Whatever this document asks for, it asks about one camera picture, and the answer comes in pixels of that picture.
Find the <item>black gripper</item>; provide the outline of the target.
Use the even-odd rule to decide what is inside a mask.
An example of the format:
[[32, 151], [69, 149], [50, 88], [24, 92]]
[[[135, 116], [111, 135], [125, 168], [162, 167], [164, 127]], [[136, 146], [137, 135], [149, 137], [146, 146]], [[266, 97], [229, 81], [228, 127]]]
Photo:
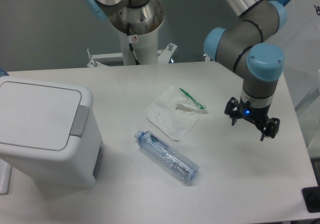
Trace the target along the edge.
[[226, 104], [225, 115], [228, 115], [232, 120], [231, 124], [235, 125], [238, 119], [244, 119], [247, 122], [255, 125], [261, 131], [260, 141], [265, 138], [274, 139], [280, 127], [278, 118], [269, 118], [268, 111], [271, 102], [263, 103], [263, 107], [254, 106], [253, 102], [242, 99], [238, 101], [235, 97], [231, 97]]

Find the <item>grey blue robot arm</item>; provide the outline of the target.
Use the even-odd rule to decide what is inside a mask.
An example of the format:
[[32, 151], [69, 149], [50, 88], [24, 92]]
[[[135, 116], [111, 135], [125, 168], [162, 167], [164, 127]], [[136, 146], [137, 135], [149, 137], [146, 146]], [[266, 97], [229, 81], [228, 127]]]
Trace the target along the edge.
[[[280, 121], [268, 111], [282, 74], [284, 54], [267, 39], [284, 26], [287, 12], [276, 1], [226, 0], [240, 19], [232, 30], [215, 28], [204, 41], [204, 52], [242, 78], [239, 100], [231, 98], [225, 114], [232, 124], [244, 119], [262, 138], [274, 138]], [[84, 0], [99, 20], [110, 20], [118, 31], [125, 65], [158, 62], [158, 29], [165, 13], [158, 0]]]

